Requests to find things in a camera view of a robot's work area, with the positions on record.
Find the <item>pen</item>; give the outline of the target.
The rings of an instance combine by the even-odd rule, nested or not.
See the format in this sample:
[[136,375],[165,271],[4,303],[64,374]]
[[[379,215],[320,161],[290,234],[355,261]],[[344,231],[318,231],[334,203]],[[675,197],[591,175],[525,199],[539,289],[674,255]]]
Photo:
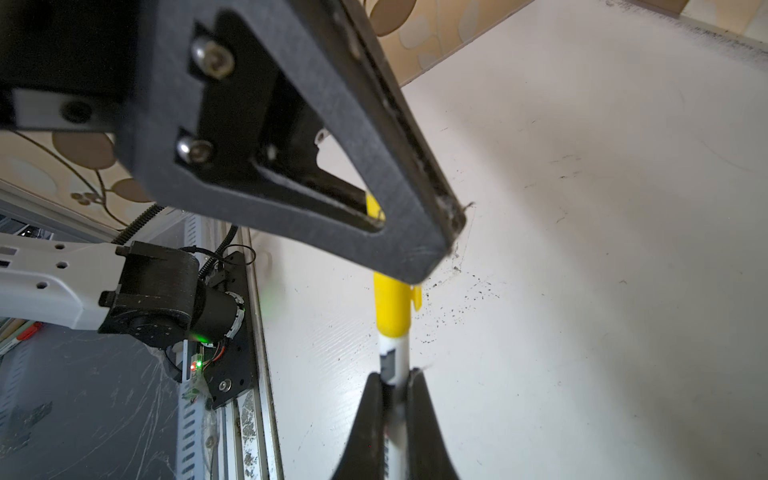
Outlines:
[[406,386],[410,374],[408,336],[379,335],[380,378],[383,384],[385,479],[408,479]]

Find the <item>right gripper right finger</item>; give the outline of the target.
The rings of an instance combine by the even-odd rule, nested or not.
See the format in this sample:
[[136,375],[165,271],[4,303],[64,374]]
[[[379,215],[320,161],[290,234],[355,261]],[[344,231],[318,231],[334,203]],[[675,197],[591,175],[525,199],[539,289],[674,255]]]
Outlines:
[[445,446],[421,369],[413,369],[409,373],[406,387],[406,431],[411,479],[459,479]]

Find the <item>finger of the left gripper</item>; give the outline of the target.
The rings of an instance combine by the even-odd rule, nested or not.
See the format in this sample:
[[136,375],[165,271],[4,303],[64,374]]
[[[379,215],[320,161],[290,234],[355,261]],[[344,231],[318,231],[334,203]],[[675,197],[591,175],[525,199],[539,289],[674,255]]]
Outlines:
[[357,1],[140,1],[117,156],[160,204],[417,284],[466,218]]

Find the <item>yellow pen cap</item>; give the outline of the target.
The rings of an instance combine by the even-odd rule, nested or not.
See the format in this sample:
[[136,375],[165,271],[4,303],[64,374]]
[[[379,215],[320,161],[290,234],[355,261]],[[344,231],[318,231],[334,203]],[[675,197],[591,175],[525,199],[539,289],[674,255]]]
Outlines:
[[379,272],[373,273],[376,327],[389,338],[406,336],[412,312],[422,307],[422,286],[409,285]]

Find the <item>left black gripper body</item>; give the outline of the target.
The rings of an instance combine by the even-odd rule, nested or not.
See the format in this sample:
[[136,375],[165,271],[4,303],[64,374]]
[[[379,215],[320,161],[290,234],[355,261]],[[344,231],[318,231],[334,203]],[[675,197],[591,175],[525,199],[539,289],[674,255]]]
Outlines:
[[2,2],[2,129],[114,131],[133,81],[140,6]]

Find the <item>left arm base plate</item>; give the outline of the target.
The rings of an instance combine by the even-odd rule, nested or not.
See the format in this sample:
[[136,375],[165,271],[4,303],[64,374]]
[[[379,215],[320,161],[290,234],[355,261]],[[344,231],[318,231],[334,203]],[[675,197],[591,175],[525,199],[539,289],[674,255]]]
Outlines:
[[248,283],[254,259],[232,250],[198,282],[190,332],[174,347],[182,397],[191,403],[217,410],[257,383]]

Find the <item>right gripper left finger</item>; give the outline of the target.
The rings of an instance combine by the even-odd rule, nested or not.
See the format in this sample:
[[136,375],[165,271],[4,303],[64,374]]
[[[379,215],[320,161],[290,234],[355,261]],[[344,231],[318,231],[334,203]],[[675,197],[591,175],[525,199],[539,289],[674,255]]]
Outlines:
[[350,434],[333,480],[384,478],[384,392],[378,373],[366,380]]

